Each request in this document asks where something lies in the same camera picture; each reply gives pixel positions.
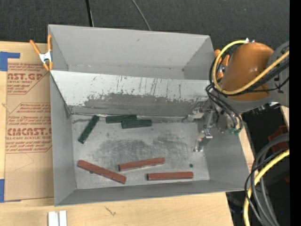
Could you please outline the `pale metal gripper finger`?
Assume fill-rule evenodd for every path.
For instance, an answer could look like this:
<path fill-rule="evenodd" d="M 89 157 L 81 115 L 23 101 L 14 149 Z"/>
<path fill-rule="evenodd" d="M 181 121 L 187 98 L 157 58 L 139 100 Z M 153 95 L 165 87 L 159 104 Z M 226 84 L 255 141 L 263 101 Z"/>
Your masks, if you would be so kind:
<path fill-rule="evenodd" d="M 193 110 L 191 114 L 188 115 L 187 120 L 189 122 L 206 120 L 211 112 L 211 108 L 198 108 Z"/>
<path fill-rule="evenodd" d="M 213 136 L 208 130 L 202 130 L 199 132 L 197 136 L 197 140 L 195 143 L 195 147 L 193 149 L 194 152 L 203 151 L 204 147 L 213 139 Z"/>

